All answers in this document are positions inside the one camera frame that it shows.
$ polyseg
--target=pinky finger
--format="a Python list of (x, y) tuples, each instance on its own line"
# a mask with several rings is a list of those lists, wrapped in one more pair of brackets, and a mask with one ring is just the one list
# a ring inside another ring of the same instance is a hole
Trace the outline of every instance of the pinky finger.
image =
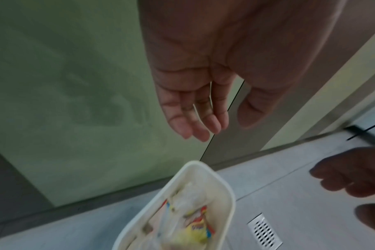
[(192, 126), (182, 112), (178, 91), (165, 89), (155, 85), (160, 106), (170, 127), (184, 139), (193, 135)]

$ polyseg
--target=palm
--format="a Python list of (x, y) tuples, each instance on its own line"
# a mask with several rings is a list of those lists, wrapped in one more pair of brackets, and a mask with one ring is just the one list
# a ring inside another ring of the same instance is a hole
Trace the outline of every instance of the palm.
[(240, 124), (263, 118), (310, 65), (344, 2), (141, 0), (148, 61), (171, 128), (201, 141), (209, 139), (207, 129), (226, 129), (236, 75), (252, 87)]

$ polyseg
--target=floor drain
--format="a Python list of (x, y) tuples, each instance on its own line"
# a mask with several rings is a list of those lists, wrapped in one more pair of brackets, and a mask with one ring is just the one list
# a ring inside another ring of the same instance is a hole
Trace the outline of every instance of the floor drain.
[(274, 232), (274, 229), (270, 226), (263, 214), (251, 220), (248, 223), (248, 227), (251, 229), (255, 240), (262, 250), (276, 250), (281, 246), (281, 239)]

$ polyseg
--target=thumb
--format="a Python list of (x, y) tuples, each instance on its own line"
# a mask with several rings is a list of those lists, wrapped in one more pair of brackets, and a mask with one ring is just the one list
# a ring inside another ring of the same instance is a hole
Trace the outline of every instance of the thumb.
[(247, 129), (266, 117), (276, 107), (289, 87), (278, 90), (267, 90), (252, 87), (249, 94), (240, 104), (237, 120), (240, 126)]

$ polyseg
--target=brown panel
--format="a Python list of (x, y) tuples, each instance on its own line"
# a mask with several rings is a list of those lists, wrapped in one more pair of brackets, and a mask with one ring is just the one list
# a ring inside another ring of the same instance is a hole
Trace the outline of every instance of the brown panel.
[(345, 112), (353, 108), (356, 104), (360, 103), (365, 97), (375, 91), (375, 74), (367, 80), (362, 86), (354, 91), (349, 97), (342, 101), (337, 107), (324, 116), (317, 124), (304, 133), (300, 139), (310, 136), (316, 136), (321, 131), (326, 129), (329, 125), (335, 122)]
[(284, 124), (375, 34), (375, 0), (350, 0), (318, 57), (301, 84), (255, 128), (237, 125), (237, 106), (249, 88), (243, 86), (229, 110), (230, 127), (214, 136), (202, 161), (216, 164), (259, 151)]

